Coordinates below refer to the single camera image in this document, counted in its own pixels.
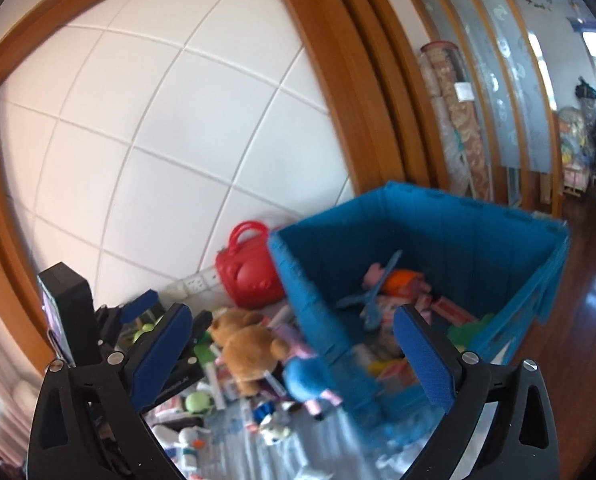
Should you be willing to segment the red white striped box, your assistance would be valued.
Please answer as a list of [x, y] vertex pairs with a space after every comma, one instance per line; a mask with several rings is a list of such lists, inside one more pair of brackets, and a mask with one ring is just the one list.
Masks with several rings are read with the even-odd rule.
[[468, 311], [458, 307], [453, 301], [444, 297], [433, 301], [428, 295], [419, 296], [415, 307], [419, 312], [431, 311], [432, 313], [440, 315], [441, 318], [444, 318], [445, 321], [453, 326], [463, 326], [478, 321], [478, 319]]

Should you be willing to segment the pink pig plush orange dress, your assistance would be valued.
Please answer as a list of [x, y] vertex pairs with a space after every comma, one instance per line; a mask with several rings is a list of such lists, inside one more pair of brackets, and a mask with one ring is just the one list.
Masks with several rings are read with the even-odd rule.
[[394, 269], [389, 273], [379, 263], [372, 264], [363, 278], [365, 288], [375, 286], [380, 278], [384, 278], [380, 287], [380, 295], [399, 297], [408, 302], [415, 302], [422, 294], [429, 294], [431, 286], [423, 274], [406, 269]]

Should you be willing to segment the green plush toy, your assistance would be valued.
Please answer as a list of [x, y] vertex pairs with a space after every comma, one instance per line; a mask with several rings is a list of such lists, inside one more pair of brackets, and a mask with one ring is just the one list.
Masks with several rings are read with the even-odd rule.
[[151, 323], [146, 323], [144, 324], [133, 336], [132, 342], [133, 344], [135, 344], [136, 341], [138, 341], [138, 338], [140, 338], [142, 335], [147, 334], [149, 332], [151, 332], [153, 329], [155, 328], [155, 325], [151, 324]]

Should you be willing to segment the white plush toy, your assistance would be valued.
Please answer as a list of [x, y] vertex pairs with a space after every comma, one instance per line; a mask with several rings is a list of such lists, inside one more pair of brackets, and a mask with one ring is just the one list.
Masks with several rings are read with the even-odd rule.
[[156, 425], [151, 427], [151, 431], [179, 471], [183, 474], [199, 471], [198, 454], [209, 441], [209, 429], [194, 426], [175, 431], [164, 425]]

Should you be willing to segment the brown teddy bear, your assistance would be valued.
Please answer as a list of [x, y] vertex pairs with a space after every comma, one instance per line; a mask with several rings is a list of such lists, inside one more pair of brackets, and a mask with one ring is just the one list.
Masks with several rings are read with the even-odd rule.
[[243, 396], [261, 391], [261, 380], [272, 375], [290, 353], [289, 344], [263, 325], [255, 311], [228, 309], [212, 321], [209, 334]]

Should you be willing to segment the blue plastic storage bin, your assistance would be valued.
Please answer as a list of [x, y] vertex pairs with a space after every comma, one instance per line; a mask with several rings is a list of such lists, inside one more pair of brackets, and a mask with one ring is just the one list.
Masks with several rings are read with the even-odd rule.
[[481, 358], [509, 361], [533, 322], [552, 311], [570, 233], [556, 220], [438, 190], [391, 182], [273, 232], [267, 241], [301, 332], [324, 360], [368, 450], [412, 443], [442, 412], [420, 386], [386, 392], [354, 356], [366, 337], [359, 292], [374, 263], [397, 257], [432, 290], [488, 326], [471, 341]]

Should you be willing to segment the red toy suitcase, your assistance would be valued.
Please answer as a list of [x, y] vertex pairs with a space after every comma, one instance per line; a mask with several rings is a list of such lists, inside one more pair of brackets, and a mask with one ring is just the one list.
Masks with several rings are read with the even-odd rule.
[[269, 236], [264, 223], [241, 222], [215, 256], [220, 282], [239, 308], [259, 310], [286, 296], [267, 247]]

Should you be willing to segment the striped tablecloth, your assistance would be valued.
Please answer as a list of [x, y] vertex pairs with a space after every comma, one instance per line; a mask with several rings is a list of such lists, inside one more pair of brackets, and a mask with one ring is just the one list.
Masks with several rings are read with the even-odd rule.
[[198, 454], [199, 471], [188, 479], [398, 479], [409, 469], [438, 426], [440, 412], [423, 408], [404, 437], [372, 448], [341, 408], [327, 405], [321, 422], [300, 408], [294, 413], [280, 406], [268, 408], [267, 423], [245, 399], [214, 407], [206, 390], [189, 395], [191, 411], [180, 396], [146, 415], [151, 427], [175, 431], [199, 426], [211, 431]]

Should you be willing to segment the blue pig plush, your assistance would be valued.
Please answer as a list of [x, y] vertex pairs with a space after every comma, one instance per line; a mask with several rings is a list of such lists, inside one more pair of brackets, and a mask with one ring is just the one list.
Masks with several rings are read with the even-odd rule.
[[302, 359], [294, 356], [284, 364], [283, 378], [292, 399], [301, 403], [316, 420], [324, 418], [320, 400], [334, 408], [342, 404], [341, 396], [330, 385], [327, 369], [319, 356]]

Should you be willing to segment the rolled carpet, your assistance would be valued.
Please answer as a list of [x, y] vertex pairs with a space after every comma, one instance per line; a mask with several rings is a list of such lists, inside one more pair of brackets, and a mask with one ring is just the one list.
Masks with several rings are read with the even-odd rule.
[[462, 52], [453, 42], [432, 41], [421, 47], [418, 63], [440, 128], [450, 192], [491, 200], [490, 169], [476, 114], [476, 96]]

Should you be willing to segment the wall socket panel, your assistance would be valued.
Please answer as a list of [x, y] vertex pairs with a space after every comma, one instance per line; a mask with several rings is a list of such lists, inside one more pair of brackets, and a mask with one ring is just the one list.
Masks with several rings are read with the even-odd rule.
[[161, 294], [172, 301], [182, 302], [189, 297], [203, 292], [210, 292], [221, 285], [219, 275], [214, 268], [208, 268], [191, 274], [182, 280], [176, 280], [162, 289]]

